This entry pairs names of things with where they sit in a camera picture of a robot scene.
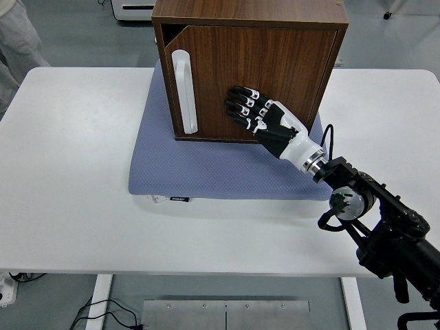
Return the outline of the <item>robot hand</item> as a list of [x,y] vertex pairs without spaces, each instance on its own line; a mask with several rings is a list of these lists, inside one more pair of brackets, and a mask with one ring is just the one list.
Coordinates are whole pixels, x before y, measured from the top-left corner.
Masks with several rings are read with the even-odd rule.
[[233,87],[228,97],[227,114],[274,157],[290,161],[304,173],[325,163],[323,148],[310,139],[304,124],[279,101],[240,86]]

